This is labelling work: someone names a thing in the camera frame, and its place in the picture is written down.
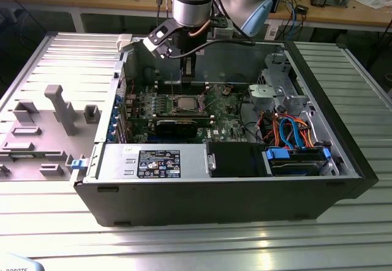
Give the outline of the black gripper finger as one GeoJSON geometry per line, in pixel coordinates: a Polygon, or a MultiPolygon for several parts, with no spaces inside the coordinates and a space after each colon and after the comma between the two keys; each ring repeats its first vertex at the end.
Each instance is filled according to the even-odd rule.
{"type": "Polygon", "coordinates": [[[181,82],[183,84],[190,84],[194,80],[196,60],[196,54],[192,54],[181,59],[181,82]]]}

